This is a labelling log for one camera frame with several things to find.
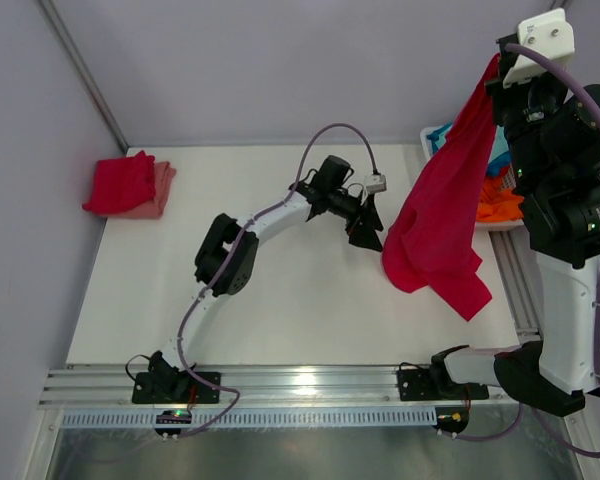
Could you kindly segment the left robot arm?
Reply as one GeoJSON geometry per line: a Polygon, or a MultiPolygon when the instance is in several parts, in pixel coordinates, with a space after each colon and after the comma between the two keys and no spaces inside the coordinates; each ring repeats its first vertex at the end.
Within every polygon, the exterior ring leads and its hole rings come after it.
{"type": "Polygon", "coordinates": [[[147,370],[135,377],[137,393],[148,395],[151,403],[184,400],[197,381],[188,372],[187,352],[215,307],[246,287],[259,248],[285,230],[331,213],[345,220],[350,245],[383,250],[375,195],[387,189],[386,176],[373,169],[360,193],[352,195],[345,186],[352,171],[346,160],[330,155],[309,179],[295,179],[277,203],[243,218],[220,214],[214,219],[194,259],[198,291],[175,336],[148,357],[147,370]]]}

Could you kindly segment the magenta t shirt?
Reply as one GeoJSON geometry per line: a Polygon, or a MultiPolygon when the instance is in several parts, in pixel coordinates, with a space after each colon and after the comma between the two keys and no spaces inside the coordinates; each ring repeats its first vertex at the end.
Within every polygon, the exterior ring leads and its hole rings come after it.
{"type": "Polygon", "coordinates": [[[476,215],[496,126],[485,83],[498,76],[489,61],[444,145],[426,163],[389,228],[381,263],[390,283],[414,293],[430,287],[465,321],[492,299],[472,247],[476,215]]]}

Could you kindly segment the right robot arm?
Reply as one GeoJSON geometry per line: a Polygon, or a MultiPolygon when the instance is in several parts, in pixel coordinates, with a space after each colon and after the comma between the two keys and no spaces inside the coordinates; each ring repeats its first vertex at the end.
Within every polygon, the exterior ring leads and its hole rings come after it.
{"type": "Polygon", "coordinates": [[[485,87],[541,273],[541,336],[502,349],[442,351],[431,360],[428,385],[440,397],[499,387],[564,417],[587,396],[600,397],[600,84],[576,88],[517,35],[498,45],[498,74],[485,87]]]}

